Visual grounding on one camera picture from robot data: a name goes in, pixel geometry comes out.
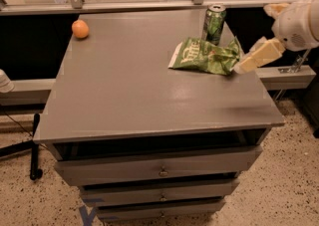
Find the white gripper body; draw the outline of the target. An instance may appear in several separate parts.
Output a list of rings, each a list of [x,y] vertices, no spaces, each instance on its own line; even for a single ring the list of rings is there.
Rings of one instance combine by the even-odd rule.
[[[319,46],[319,0],[290,4],[275,20],[272,31],[287,50],[297,52]]]

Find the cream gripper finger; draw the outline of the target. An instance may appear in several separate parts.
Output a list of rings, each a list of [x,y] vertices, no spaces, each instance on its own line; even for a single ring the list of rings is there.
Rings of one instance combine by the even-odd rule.
[[[247,54],[240,58],[233,70],[237,74],[249,73],[279,59],[284,51],[285,48],[278,39],[267,40],[262,37],[250,48]]]
[[[277,19],[278,16],[289,6],[289,3],[267,4],[263,7],[263,10],[269,17]]]

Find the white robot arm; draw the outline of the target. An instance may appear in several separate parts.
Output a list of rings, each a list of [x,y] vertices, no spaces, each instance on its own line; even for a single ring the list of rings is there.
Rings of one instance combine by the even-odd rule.
[[[298,0],[292,3],[271,3],[263,7],[274,19],[274,37],[260,38],[233,70],[245,74],[274,62],[286,51],[298,52],[319,47],[319,0]]]

